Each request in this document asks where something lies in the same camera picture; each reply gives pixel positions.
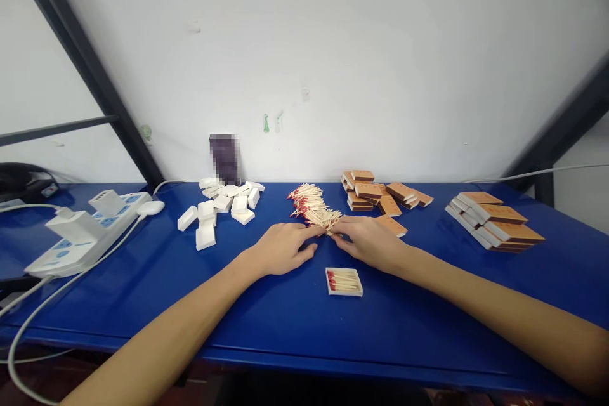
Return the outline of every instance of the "blurred object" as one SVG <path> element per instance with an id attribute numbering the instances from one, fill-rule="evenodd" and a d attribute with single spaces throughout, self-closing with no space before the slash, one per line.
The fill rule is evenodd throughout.
<path id="1" fill-rule="evenodd" d="M 209 149 L 214 157 L 214 168 L 224 185 L 241 185 L 239 173 L 239 141 L 235 135 L 209 135 Z"/>
<path id="2" fill-rule="evenodd" d="M 140 132 L 146 146 L 152 146 L 152 128 L 148 124 L 140 126 Z"/>
<path id="3" fill-rule="evenodd" d="M 44 168 L 22 163 L 0 164 L 0 207 L 41 203 L 57 190 L 57 181 Z"/>

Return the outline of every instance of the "power strip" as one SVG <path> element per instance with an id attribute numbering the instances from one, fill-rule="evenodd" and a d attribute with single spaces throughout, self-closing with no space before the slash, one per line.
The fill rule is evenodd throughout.
<path id="1" fill-rule="evenodd" d="M 97 262 L 138 217 L 138 208 L 152 200 L 146 192 L 127 193 L 121 198 L 125 206 L 115 217 L 104 218 L 99 211 L 94 213 L 93 218 L 107 231 L 99 241 L 72 244 L 64 238 L 28 265 L 25 272 L 40 278 L 68 277 Z"/>

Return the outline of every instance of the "floor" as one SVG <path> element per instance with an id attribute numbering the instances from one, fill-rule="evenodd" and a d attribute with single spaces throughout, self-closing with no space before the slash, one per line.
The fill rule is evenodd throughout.
<path id="1" fill-rule="evenodd" d="M 6 351 L 0 351 L 0 354 L 2 354 L 0 359 L 6 358 Z M 28 387 L 45 398 L 60 401 L 83 382 L 96 366 L 95 363 L 62 356 L 43 362 L 19 365 L 18 371 Z M 222 367 L 196 361 L 191 366 L 184 387 L 172 387 L 155 406 L 203 406 L 207 393 L 207 377 L 212 372 L 222 370 Z M 40 406 L 40 403 L 24 395 L 13 384 L 6 365 L 0 365 L 0 405 Z"/>
<path id="2" fill-rule="evenodd" d="M 34 348 L 20 354 L 20 358 L 38 357 L 47 354 L 46 349 Z M 40 395 L 54 401 L 60 401 L 76 386 L 85 380 L 103 362 L 95 360 L 90 353 L 77 353 L 56 357 L 42 362 L 26 363 L 18 366 L 19 374 L 24 383 Z M 0 350 L 0 360 L 6 359 L 6 351 Z M 235 369 L 213 365 L 203 360 L 194 361 L 188 371 L 184 387 L 170 388 L 155 406 L 204 406 L 212 404 L 213 381 L 210 378 L 222 372 L 234 372 Z M 450 390 L 426 389 L 433 406 L 558 406 L 582 405 L 581 402 L 563 402 L 556 399 L 541 399 L 534 396 L 515 394 L 459 392 Z M 40 403 L 24 395 L 11 381 L 6 365 L 0 365 L 0 405 L 39 406 Z"/>

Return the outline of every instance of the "bundle of matchsticks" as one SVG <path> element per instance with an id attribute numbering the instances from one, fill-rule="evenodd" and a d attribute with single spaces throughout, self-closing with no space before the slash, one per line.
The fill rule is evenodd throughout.
<path id="1" fill-rule="evenodd" d="M 305 183 L 298 186 L 287 196 L 288 199 L 294 200 L 296 208 L 290 217 L 302 216 L 306 219 L 308 226 L 322 226 L 326 230 L 326 235 L 331 235 L 330 229 L 338 222 L 341 212 L 326 206 L 322 198 L 323 192 L 313 184 Z"/>
<path id="2" fill-rule="evenodd" d="M 328 294 L 362 296 L 363 289 L 357 270 L 352 268 L 326 268 Z"/>
<path id="3" fill-rule="evenodd" d="M 369 170 L 345 171 L 341 177 L 347 192 L 347 204 L 352 211 L 371 211 L 378 206 L 383 214 L 397 217 L 402 214 L 398 205 L 406 209 L 426 207 L 433 197 L 399 182 L 385 185 L 374 182 Z"/>

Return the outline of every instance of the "finger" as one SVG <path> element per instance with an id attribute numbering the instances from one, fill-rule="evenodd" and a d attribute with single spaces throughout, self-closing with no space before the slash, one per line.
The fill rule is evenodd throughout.
<path id="1" fill-rule="evenodd" d="M 311 237 L 314 237 L 314 236 L 323 235 L 324 233 L 325 233 L 325 227 L 321 227 L 321 226 L 312 226 L 312 227 L 303 228 L 301 230 L 298 230 L 298 234 L 300 235 L 301 242 L 304 242 L 305 240 L 307 240 Z"/>
<path id="2" fill-rule="evenodd" d="M 298 268 L 307 260 L 312 259 L 316 250 L 317 250 L 316 243 L 311 243 L 307 247 L 305 247 L 302 251 L 297 252 L 296 255 L 294 256 L 294 262 L 296 263 L 295 268 Z"/>
<path id="3" fill-rule="evenodd" d="M 362 220 L 362 216 L 341 216 L 341 218 L 339 219 L 340 222 L 344 223 L 360 223 L 362 222 Z"/>
<path id="4" fill-rule="evenodd" d="M 355 225 L 356 224 L 345 223 L 343 222 L 343 218 L 340 218 L 340 220 L 335 223 L 334 226 L 330 229 L 330 232 L 344 233 L 345 235 L 349 235 L 351 237 L 351 235 L 353 235 L 353 232 L 355 231 Z"/>
<path id="5" fill-rule="evenodd" d="M 355 244 L 345 241 L 339 235 L 332 235 L 332 239 L 335 241 L 338 247 L 347 252 L 351 257 L 355 257 L 355 253 L 357 251 Z"/>

